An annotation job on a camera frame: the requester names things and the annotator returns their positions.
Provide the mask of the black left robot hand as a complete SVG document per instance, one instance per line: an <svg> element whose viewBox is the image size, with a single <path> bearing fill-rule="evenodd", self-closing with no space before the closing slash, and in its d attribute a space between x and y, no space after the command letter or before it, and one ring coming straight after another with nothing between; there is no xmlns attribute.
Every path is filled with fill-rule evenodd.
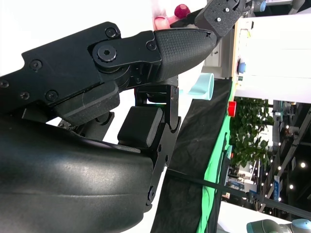
<svg viewBox="0 0 311 233"><path fill-rule="evenodd" d="M171 23L170 27L171 28L184 28L184 27L192 25L199 29L207 29L207 27L205 26L206 23L203 22L205 10L206 10L206 7L199 9L197 11L191 12L187 14L185 18L179 19L176 22Z"/></svg>

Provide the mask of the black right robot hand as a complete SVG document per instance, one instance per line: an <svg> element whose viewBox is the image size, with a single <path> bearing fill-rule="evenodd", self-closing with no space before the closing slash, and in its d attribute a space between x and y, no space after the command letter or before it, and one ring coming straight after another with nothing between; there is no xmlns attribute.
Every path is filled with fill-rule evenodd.
<svg viewBox="0 0 311 233"><path fill-rule="evenodd" d="M181 118L178 75L214 32L122 38L105 22L24 52L0 79L0 230L119 233L152 207Z"/></svg>

